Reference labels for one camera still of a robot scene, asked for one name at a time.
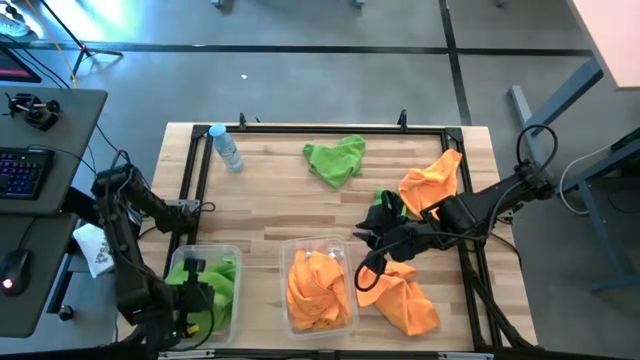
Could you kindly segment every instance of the green cloth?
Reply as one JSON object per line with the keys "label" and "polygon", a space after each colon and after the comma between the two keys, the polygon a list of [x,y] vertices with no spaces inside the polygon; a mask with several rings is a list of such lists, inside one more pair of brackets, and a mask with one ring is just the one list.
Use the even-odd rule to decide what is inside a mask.
{"label": "green cloth", "polygon": [[[183,268],[184,262],[177,263],[164,281],[169,285],[182,284],[188,277],[188,273]],[[198,281],[211,285],[215,290],[213,296],[214,330],[228,324],[231,320],[235,278],[236,264],[233,259],[225,259],[221,263],[211,264],[203,272],[198,273]],[[192,313],[187,317],[187,321],[198,325],[199,331],[193,338],[195,341],[199,341],[209,331],[211,315],[208,311]]]}
{"label": "green cloth", "polygon": [[302,149],[309,162],[309,171],[339,189],[350,176],[360,175],[366,141],[360,135],[351,135],[330,148],[324,145],[306,144]]}
{"label": "green cloth", "polygon": [[[376,195],[373,198],[373,203],[371,205],[375,206],[375,205],[382,204],[382,192],[383,191],[384,191],[383,188],[377,188],[376,189]],[[402,212],[400,213],[400,215],[407,216],[407,205],[403,205],[402,206]]]}

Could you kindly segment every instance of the orange cloth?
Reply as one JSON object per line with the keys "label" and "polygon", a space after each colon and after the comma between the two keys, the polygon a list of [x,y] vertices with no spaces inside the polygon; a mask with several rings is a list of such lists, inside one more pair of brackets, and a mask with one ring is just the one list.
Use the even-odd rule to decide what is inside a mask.
{"label": "orange cloth", "polygon": [[456,172],[461,159],[462,154],[449,149],[428,168],[409,169],[398,186],[398,192],[413,214],[420,216],[423,209],[456,194]]}
{"label": "orange cloth", "polygon": [[298,330],[345,327],[351,320],[351,307],[345,290],[342,266],[328,255],[296,252],[289,269],[287,303]]}
{"label": "orange cloth", "polygon": [[[367,292],[358,291],[358,304],[375,304],[389,322],[409,336],[426,334],[440,326],[440,318],[418,283],[407,280],[415,273],[416,269],[411,266],[387,262],[376,286]],[[360,272],[358,282],[367,286],[375,276],[373,271],[365,267]]]}

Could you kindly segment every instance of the keyboard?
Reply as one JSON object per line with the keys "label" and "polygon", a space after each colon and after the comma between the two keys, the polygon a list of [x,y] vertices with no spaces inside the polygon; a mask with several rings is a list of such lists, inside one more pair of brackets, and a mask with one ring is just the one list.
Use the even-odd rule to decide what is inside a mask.
{"label": "keyboard", "polygon": [[0,199],[36,200],[55,152],[0,148]]}

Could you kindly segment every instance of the gray floor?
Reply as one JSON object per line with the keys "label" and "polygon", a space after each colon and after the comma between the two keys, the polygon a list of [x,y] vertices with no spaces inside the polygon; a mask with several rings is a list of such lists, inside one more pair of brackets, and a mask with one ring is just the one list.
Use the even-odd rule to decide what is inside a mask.
{"label": "gray floor", "polygon": [[[50,4],[61,9],[63,19],[87,40],[445,45],[437,0],[368,0],[362,12],[350,8],[346,0],[235,0],[230,13],[218,12],[207,0],[191,0],[189,7],[170,0],[51,0]],[[491,0],[450,0],[449,7],[459,47],[587,47],[563,0],[508,0],[501,10]],[[59,28],[54,37],[63,39]],[[58,53],[34,54],[57,72],[68,74]],[[67,56],[74,59],[75,53]],[[521,85],[535,109],[585,60],[460,57],[472,122],[490,128],[502,176],[515,163],[519,132],[507,88]],[[79,79],[80,87],[109,92],[100,124],[149,178],[169,121],[235,121],[242,111],[263,122],[393,123],[406,108],[412,124],[460,124],[446,55],[130,52],[116,62],[109,56],[85,61]],[[640,95],[612,89],[605,77],[554,123],[561,140],[552,164],[556,177],[574,158],[638,126]],[[98,167],[104,168],[112,151],[99,135],[91,144]],[[90,181],[89,172],[81,169],[74,183],[86,190]],[[558,351],[640,358],[634,349],[640,340],[640,292],[624,289],[596,295],[589,291],[591,281],[609,275],[609,267],[588,220],[573,216],[552,200],[518,213],[514,231],[540,344]],[[103,281],[106,285],[84,282],[78,286],[101,288],[110,279]],[[77,301],[77,294],[69,297]],[[109,323],[109,315],[92,315],[100,319],[94,324]],[[80,340],[68,336],[57,345],[93,346],[109,341],[106,326],[86,326],[78,330],[84,332]],[[51,346],[42,340],[49,332],[71,331],[68,327],[51,321],[38,328],[33,339],[0,344],[3,351],[44,349]]]}

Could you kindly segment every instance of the plastic bin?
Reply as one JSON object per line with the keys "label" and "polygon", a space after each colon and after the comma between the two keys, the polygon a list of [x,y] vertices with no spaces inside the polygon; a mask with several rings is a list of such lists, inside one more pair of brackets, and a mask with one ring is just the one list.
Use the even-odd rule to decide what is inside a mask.
{"label": "plastic bin", "polygon": [[[236,263],[236,278],[233,284],[233,305],[231,308],[231,321],[221,329],[214,330],[209,340],[202,347],[225,347],[229,345],[238,332],[238,311],[240,302],[240,284],[242,281],[242,252],[236,246],[232,245],[189,245],[179,247],[171,257],[171,267],[183,262],[185,259],[198,258],[207,262],[207,266],[222,262],[225,259],[232,258]],[[195,343],[191,340],[184,340],[179,347],[186,347]]]}
{"label": "plastic bin", "polygon": [[[294,263],[298,250],[318,251],[324,254],[333,252],[336,260],[342,266],[345,274],[345,290],[351,307],[351,321],[347,326],[338,329],[327,330],[298,330],[293,327],[293,320],[289,314],[287,304],[287,279],[289,269]],[[349,248],[344,238],[338,235],[318,236],[304,239],[283,241],[280,247],[280,284],[282,288],[282,310],[284,329],[287,335],[295,340],[307,340],[325,336],[344,336],[353,332],[358,326],[358,306],[356,302],[355,287],[349,261]]]}

